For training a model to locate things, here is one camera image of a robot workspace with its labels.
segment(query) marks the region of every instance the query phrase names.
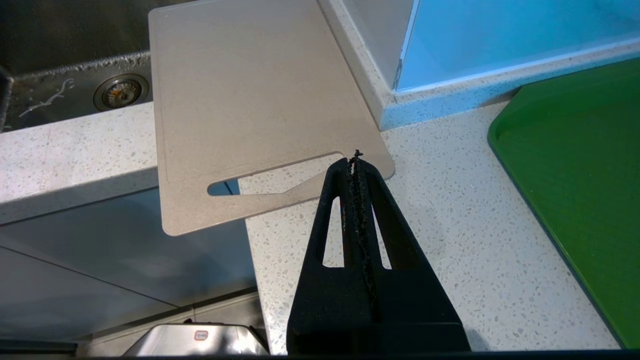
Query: cabinet door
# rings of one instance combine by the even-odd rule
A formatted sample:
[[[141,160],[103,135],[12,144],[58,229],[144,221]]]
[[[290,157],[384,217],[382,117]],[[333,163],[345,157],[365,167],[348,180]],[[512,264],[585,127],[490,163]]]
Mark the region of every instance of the cabinet door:
[[[0,245],[178,306],[255,286],[244,220],[168,236],[157,189],[4,225]]]
[[[173,306],[0,248],[0,338],[68,341]]]

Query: blue wall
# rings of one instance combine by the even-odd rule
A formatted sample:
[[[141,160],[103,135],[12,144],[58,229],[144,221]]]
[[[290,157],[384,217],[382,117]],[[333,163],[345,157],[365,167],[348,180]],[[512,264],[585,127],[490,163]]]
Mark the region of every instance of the blue wall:
[[[421,0],[397,90],[640,37],[640,0]]]

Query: stainless steel sink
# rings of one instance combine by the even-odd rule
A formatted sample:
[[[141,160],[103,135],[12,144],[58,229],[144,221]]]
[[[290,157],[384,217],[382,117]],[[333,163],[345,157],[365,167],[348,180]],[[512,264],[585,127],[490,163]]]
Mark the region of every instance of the stainless steel sink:
[[[151,101],[147,15],[187,1],[0,1],[0,129]]]

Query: sink drain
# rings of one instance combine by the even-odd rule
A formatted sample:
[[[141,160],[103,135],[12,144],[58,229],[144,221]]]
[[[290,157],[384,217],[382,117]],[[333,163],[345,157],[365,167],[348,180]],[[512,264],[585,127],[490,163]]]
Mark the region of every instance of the sink drain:
[[[121,74],[103,82],[93,93],[93,104],[98,110],[110,110],[139,104],[149,91],[147,80],[135,74]]]

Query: gray cutting board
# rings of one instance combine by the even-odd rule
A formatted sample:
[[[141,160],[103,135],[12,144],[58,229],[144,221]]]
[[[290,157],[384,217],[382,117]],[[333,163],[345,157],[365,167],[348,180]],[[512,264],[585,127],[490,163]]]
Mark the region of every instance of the gray cutting board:
[[[394,165],[313,0],[199,1],[149,13],[164,230],[180,235],[319,196],[324,173],[278,194],[210,184],[332,153]]]

